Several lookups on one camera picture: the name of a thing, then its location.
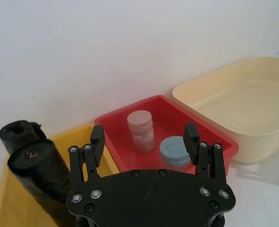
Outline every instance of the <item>white backdrop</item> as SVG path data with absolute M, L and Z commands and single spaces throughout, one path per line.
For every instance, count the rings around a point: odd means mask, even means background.
M 279 0 L 0 0 L 0 128 L 50 136 L 254 56 L 279 56 Z

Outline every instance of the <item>white table surface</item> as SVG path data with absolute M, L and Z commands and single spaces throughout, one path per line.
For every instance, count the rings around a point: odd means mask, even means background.
M 279 152 L 254 165 L 231 162 L 227 182 L 237 202 L 226 227 L 279 227 Z

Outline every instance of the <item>blue lid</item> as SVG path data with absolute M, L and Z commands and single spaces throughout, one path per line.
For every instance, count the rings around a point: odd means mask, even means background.
M 191 162 L 181 136 L 171 136 L 164 139 L 159 148 L 162 161 L 169 166 L 182 167 Z

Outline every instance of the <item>red tray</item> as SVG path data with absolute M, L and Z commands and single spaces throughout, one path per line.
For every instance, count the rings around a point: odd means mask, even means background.
M 133 147 L 127 117 L 137 110 L 147 110 L 152 114 L 155 149 L 149 153 L 138 153 Z M 188 122 L 196 125 L 200 140 L 223 145 L 225 171 L 228 173 L 229 162 L 238 151 L 237 143 L 164 96 L 144 99 L 95 120 L 95 124 L 103 124 L 107 148 L 121 172 L 162 168 L 160 143 L 169 136 L 183 136 L 185 124 Z M 188 172 L 194 173 L 194 166 L 191 166 Z

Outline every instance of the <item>plastic jar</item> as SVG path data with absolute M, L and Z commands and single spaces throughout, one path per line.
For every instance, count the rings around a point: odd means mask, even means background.
M 149 152 L 154 149 L 154 130 L 152 115 L 146 110 L 131 113 L 128 118 L 135 150 L 138 152 Z
M 189 170 L 191 158 L 181 136 L 164 139 L 159 148 L 164 168 L 180 172 Z

